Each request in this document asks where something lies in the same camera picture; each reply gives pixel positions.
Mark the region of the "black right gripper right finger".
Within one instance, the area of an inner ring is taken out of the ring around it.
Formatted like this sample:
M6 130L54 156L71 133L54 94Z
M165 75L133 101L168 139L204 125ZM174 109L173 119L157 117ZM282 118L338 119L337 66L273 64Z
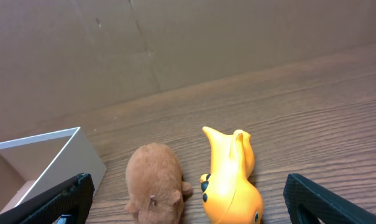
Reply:
M283 197L292 224L376 224L376 215L301 174L288 174Z

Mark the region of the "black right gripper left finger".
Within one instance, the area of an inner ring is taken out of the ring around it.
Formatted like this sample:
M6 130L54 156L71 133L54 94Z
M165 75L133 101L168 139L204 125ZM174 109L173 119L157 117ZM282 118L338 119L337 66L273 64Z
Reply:
M85 224L94 196L90 174L80 173L0 214L0 224Z

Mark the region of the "white cardboard box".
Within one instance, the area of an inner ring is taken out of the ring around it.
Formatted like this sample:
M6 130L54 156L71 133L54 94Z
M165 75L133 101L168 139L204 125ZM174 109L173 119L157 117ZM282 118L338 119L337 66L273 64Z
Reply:
M0 214L79 173L98 188L106 170L79 127L0 142Z

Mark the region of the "orange rubber animal toy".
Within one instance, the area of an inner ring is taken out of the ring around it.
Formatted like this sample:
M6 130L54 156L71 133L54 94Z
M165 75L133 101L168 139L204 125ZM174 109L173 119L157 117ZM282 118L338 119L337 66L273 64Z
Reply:
M241 129L223 134L204 126L211 146L210 173L200 177L204 212L211 223L255 224L264 213L263 198L249 182L255 166L251 135Z

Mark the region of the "brown plush hamster toy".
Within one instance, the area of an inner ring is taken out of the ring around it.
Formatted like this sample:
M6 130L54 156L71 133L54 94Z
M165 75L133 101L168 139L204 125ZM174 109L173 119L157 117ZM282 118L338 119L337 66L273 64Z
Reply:
M165 144L151 143L138 148L126 167L129 201L125 211L135 223L178 224L184 198L193 188L183 180L177 155Z

